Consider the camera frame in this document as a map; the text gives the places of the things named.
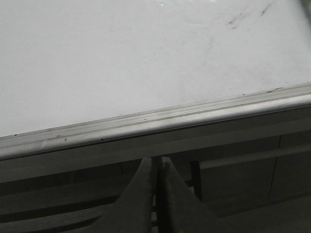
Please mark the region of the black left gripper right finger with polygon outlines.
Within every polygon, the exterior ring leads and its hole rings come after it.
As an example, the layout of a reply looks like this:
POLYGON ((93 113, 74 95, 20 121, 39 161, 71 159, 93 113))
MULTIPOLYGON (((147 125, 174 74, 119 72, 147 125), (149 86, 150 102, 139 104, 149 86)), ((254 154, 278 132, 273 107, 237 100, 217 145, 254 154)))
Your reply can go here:
POLYGON ((189 189, 168 157, 156 178, 156 214, 160 233, 224 233, 220 219, 189 189))

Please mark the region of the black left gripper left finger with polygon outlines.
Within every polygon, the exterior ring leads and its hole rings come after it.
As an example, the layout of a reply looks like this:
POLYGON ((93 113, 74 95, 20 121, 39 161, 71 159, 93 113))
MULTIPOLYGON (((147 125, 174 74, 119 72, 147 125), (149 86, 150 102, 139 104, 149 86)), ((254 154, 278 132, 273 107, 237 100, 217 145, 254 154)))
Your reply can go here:
POLYGON ((85 233, 149 233, 152 209, 152 159, 142 159, 126 190, 85 233))

